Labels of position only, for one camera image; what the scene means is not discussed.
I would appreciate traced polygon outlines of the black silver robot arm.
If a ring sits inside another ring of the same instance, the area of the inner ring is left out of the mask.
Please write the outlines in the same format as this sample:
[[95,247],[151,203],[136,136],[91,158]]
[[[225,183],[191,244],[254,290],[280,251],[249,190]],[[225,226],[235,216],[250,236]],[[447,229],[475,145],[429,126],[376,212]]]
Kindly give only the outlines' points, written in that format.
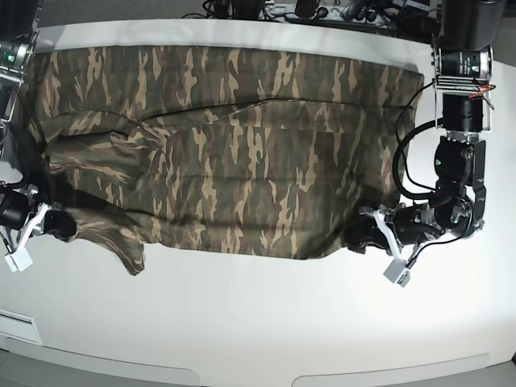
[[29,61],[38,39],[41,1],[1,2],[1,160],[19,171],[12,182],[1,179],[1,227],[7,233],[28,229],[67,239],[77,225],[55,200],[55,190],[44,160],[43,128],[22,91]]
[[[457,241],[482,228],[486,143],[480,134],[491,125],[492,43],[505,8],[504,1],[440,3],[431,42],[434,77],[429,86],[443,93],[435,99],[442,105],[442,116],[399,139],[393,156],[395,187],[414,203],[392,209],[361,208],[364,220],[343,235],[350,250],[363,253],[373,246],[394,256],[413,245],[420,252],[439,244],[444,235]],[[426,193],[413,193],[402,184],[400,163],[406,160],[410,141],[431,128],[446,132],[435,151],[437,182]]]

